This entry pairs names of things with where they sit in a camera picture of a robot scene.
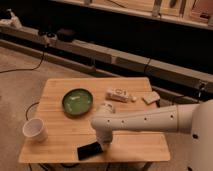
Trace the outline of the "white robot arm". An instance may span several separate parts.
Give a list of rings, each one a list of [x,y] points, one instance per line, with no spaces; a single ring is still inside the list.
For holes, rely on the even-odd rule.
[[[101,144],[114,131],[179,132],[190,135],[187,171],[213,171],[213,99],[199,104],[172,105],[146,111],[112,113],[101,105],[91,119]]]

